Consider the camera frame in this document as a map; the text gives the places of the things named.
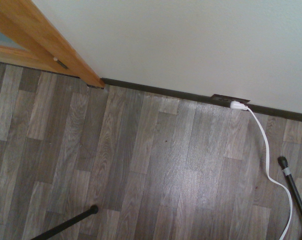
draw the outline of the outlet cover plate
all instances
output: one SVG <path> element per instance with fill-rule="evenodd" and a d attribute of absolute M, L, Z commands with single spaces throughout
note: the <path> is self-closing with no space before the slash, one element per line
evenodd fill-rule
<path fill-rule="evenodd" d="M 237 98 L 237 97 L 233 97 L 233 96 L 224 96 L 224 95 L 219 95 L 219 94 L 213 94 L 211 96 L 211 99 L 222 101 L 225 103 L 231 103 L 232 101 L 237 101 L 239 103 L 246 104 L 246 103 L 250 102 L 250 100 L 247 100 L 247 99 Z"/>

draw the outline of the black pole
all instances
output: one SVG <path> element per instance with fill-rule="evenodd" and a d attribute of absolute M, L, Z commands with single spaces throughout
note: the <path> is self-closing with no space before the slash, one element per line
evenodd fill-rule
<path fill-rule="evenodd" d="M 300 210 L 300 214 L 302 216 L 302 200 L 301 200 L 301 197 L 299 195 L 299 192 L 298 192 L 297 186 L 295 184 L 295 181 L 292 177 L 292 174 L 289 170 L 288 161 L 284 156 L 279 156 L 277 158 L 277 162 L 281 166 L 282 170 L 284 170 L 285 178 L 287 180 L 287 183 L 290 186 L 291 193 L 294 196 L 294 199 L 296 201 L 296 204 L 297 204 L 297 206 Z"/>
<path fill-rule="evenodd" d="M 96 214 L 98 211 L 99 211 L 98 206 L 93 205 L 93 206 L 90 207 L 89 210 L 87 210 L 87 211 L 71 218 L 68 221 L 65 221 L 64 223 L 61 223 L 60 225 L 50 229 L 49 231 L 46 231 L 46 232 L 42 233 L 39 236 L 36 236 L 36 237 L 32 238 L 31 240 L 47 240 L 47 239 L 53 237 L 54 235 L 62 232 L 63 230 L 71 227 L 72 225 L 80 222 L 81 220 L 89 217 L 90 215 Z"/>

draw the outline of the white power cord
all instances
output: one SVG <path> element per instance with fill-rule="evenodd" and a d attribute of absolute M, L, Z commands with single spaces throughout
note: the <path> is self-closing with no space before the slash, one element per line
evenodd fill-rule
<path fill-rule="evenodd" d="M 289 192 L 289 190 L 283 186 L 281 183 L 275 181 L 274 179 L 272 179 L 270 176 L 269 176 L 269 168 L 270 168 L 270 151 L 269 151 L 269 143 L 268 143 L 268 139 L 267 139 L 267 136 L 266 136 L 266 133 L 265 131 L 263 130 L 262 126 L 261 126 L 261 123 L 259 122 L 259 120 L 257 119 L 256 115 L 252 112 L 252 110 L 250 108 L 248 108 L 248 106 L 240 103 L 240 102 L 237 102 L 237 101 L 233 101 L 231 102 L 230 104 L 230 108 L 231 109 L 237 109 L 237 110 L 244 110 L 244 111 L 249 111 L 254 119 L 256 120 L 260 130 L 261 130 L 261 133 L 263 135 L 263 138 L 264 138 L 264 142 L 265 142 L 265 172 L 266 172 L 266 175 L 267 175 L 267 178 L 275 183 L 275 184 L 278 184 L 279 186 L 281 186 L 282 188 L 284 188 L 284 190 L 286 191 L 286 194 L 287 194 L 287 197 L 289 199 L 289 204 L 290 204 L 290 217 L 289 217 L 289 220 L 287 221 L 287 224 L 286 224 L 286 227 L 280 237 L 279 240 L 283 240 L 285 238 L 285 235 L 288 231 L 288 228 L 289 228 L 289 225 L 290 225 L 290 221 L 291 221 L 291 217 L 292 217 L 292 198 L 291 198 L 291 194 Z"/>

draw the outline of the white wall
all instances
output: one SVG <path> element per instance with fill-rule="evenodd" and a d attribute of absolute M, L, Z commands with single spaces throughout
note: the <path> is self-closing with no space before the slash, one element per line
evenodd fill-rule
<path fill-rule="evenodd" d="M 100 77 L 302 113 L 302 1 L 33 2 Z"/>

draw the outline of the laminate floor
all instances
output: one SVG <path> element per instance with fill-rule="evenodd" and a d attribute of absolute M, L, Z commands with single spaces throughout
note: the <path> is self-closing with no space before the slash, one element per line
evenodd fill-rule
<path fill-rule="evenodd" d="M 302 122 L 257 114 L 270 175 L 302 197 Z M 0 63 L 0 240 L 277 240 L 285 191 L 267 180 L 249 112 Z M 302 240 L 294 206 L 286 240 Z"/>

